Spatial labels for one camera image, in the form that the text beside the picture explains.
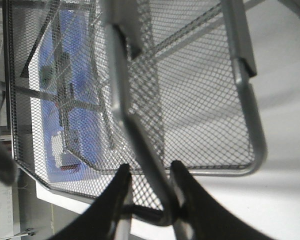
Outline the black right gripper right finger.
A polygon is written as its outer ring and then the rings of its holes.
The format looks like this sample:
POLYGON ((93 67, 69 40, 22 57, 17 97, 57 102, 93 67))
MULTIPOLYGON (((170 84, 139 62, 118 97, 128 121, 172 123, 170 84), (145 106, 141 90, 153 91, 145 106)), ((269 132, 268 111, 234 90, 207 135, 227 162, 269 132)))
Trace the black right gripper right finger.
POLYGON ((170 177, 179 202, 177 219, 173 223, 177 240, 271 239, 217 202, 181 161, 172 162, 170 177))

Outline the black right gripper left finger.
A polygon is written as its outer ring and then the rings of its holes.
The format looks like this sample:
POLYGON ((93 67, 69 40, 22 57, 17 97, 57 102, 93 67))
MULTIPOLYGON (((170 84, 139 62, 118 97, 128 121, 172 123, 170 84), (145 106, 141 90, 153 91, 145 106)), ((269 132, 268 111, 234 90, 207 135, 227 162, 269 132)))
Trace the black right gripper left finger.
POLYGON ((127 240, 131 231, 132 175, 122 164, 93 204, 51 240, 127 240))

